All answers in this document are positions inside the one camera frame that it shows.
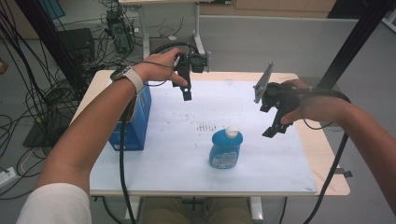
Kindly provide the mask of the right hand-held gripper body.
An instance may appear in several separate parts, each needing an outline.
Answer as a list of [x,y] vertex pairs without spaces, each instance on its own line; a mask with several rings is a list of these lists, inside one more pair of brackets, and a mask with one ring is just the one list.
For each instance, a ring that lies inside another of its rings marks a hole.
[[300,105],[300,101],[297,96],[292,94],[292,86],[269,81],[273,66],[273,63],[269,63],[262,77],[253,86],[255,92],[254,102],[256,104],[271,105],[278,110],[293,111]]

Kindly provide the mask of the blue detergent bottle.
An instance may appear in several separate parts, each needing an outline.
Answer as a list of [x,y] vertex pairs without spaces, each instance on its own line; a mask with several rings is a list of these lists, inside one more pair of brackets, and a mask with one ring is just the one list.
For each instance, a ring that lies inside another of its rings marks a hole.
[[236,126],[228,126],[212,135],[209,164],[217,169],[233,168],[239,157],[243,135]]

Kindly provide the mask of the blue cardboard box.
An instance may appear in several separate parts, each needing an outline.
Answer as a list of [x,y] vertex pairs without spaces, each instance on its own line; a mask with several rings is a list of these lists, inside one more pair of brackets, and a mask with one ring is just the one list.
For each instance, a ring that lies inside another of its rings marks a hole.
[[127,113],[124,149],[126,151],[143,150],[149,123],[151,94],[149,86],[145,86],[125,108]]

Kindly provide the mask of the person's left hand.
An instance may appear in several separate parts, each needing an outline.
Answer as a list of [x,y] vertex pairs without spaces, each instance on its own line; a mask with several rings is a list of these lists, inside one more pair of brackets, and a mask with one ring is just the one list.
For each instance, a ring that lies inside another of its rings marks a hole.
[[174,72],[174,61],[179,53],[180,49],[173,48],[165,53],[149,55],[133,69],[144,82],[171,80],[180,86],[187,86],[188,81]]

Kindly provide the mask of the person's right hand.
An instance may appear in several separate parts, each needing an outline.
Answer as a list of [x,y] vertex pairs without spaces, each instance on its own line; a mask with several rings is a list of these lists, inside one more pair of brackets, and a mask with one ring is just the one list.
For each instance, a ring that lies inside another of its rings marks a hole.
[[281,118],[282,124],[290,124],[299,119],[336,122],[341,118],[343,108],[348,105],[343,99],[331,96],[306,96],[300,106]]

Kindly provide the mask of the white table mat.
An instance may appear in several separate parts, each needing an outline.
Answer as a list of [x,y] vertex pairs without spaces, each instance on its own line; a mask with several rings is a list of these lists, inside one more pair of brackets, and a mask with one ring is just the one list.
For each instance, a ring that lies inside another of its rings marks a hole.
[[[276,112],[262,113],[251,81],[195,81],[184,101],[170,84],[151,88],[145,147],[106,146],[91,173],[92,193],[134,195],[312,195],[317,186],[295,127],[262,136]],[[209,164],[212,135],[236,126],[243,135],[231,169]]]

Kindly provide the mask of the black tape piece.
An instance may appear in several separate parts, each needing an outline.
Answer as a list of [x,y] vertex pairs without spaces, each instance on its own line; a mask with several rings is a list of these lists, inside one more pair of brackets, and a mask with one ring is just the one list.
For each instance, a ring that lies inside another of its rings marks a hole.
[[351,171],[346,171],[344,168],[336,168],[334,173],[336,175],[342,175],[344,178],[349,178],[353,176]]

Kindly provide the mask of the white table leg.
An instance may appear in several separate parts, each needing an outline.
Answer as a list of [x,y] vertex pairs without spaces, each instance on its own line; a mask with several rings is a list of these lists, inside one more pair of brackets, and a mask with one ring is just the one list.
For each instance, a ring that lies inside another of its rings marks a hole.
[[126,205],[126,212],[124,221],[127,224],[139,224],[141,197],[130,196],[129,202]]
[[262,198],[261,197],[250,197],[249,198],[249,209],[251,218],[255,224],[262,224],[264,221],[262,211]]

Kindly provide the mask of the black computer tower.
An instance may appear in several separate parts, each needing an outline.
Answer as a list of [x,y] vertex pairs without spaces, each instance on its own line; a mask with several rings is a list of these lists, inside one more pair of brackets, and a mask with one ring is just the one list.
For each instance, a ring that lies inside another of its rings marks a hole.
[[126,53],[132,50],[129,27],[125,24],[119,10],[106,12],[106,23],[110,35],[113,37],[117,53]]

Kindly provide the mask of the black equipment box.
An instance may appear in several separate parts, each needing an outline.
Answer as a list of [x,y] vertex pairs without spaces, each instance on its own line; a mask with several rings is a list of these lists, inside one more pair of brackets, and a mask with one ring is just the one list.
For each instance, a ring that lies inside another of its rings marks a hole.
[[58,36],[75,62],[91,62],[94,58],[94,40],[89,28],[59,31]]

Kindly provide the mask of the person's khaki trousers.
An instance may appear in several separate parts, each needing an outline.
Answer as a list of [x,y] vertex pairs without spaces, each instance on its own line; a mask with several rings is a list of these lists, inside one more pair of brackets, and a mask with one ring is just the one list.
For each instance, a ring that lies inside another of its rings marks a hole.
[[[246,198],[206,198],[203,208],[207,224],[253,224]],[[193,224],[182,200],[175,197],[148,197],[142,224]]]

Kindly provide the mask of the white shirt sleeve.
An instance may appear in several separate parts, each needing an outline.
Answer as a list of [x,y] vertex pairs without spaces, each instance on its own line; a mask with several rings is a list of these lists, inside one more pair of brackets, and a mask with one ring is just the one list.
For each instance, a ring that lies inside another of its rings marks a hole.
[[89,196],[66,183],[39,187],[27,198],[16,224],[92,224]]

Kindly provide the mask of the white power strip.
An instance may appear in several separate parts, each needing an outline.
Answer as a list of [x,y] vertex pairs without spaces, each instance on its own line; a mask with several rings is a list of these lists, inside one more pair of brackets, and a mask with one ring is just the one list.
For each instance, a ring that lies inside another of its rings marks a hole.
[[11,181],[17,178],[17,174],[13,167],[7,168],[5,171],[0,173],[0,188],[9,184]]

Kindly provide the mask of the white desk frame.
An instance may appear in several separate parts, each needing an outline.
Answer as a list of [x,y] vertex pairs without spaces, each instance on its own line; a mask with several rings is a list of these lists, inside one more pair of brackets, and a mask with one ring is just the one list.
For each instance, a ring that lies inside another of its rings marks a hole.
[[146,58],[150,54],[150,37],[146,28],[146,18],[144,6],[155,6],[160,10],[160,14],[164,15],[166,10],[175,7],[179,13],[183,7],[191,5],[192,15],[194,17],[194,27],[191,30],[193,44],[198,48],[199,53],[204,53],[204,45],[200,36],[200,5],[202,3],[210,3],[214,0],[118,0],[123,6],[134,7],[139,17],[142,36],[143,36],[143,57]]

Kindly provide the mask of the black stand base plate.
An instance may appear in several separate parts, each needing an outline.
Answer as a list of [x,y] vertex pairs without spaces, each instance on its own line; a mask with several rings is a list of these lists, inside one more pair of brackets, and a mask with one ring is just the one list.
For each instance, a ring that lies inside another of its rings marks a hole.
[[68,126],[68,121],[59,119],[49,122],[35,122],[22,144],[25,147],[53,147]]

